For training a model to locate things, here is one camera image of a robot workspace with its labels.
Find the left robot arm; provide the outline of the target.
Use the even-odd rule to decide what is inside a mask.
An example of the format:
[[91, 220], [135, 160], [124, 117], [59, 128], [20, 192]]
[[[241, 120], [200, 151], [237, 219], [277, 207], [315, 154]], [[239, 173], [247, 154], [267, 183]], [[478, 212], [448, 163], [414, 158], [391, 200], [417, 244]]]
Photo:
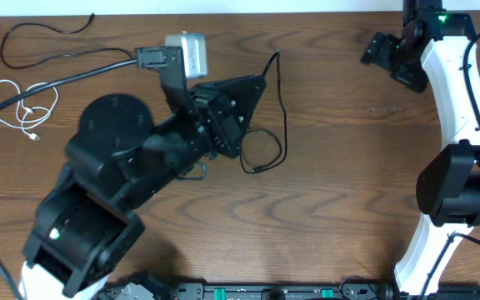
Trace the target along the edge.
[[266, 82], [261, 75], [199, 83], [196, 112], [160, 124], [130, 94], [89, 104], [65, 148], [67, 163], [35, 213], [23, 248], [26, 299], [89, 299], [107, 281], [144, 225], [137, 210], [202, 159], [235, 158]]

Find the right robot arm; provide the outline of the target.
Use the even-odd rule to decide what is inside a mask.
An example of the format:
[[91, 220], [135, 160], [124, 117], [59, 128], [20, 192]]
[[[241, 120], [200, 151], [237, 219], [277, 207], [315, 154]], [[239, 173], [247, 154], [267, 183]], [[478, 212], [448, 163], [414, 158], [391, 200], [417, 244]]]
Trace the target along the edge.
[[376, 299], [480, 299], [480, 286], [441, 284], [462, 241], [480, 226], [480, 32], [465, 12], [438, 0], [405, 0], [402, 33], [377, 32], [362, 55], [415, 93], [431, 88], [441, 126], [440, 153], [416, 183], [420, 218], [392, 278]]

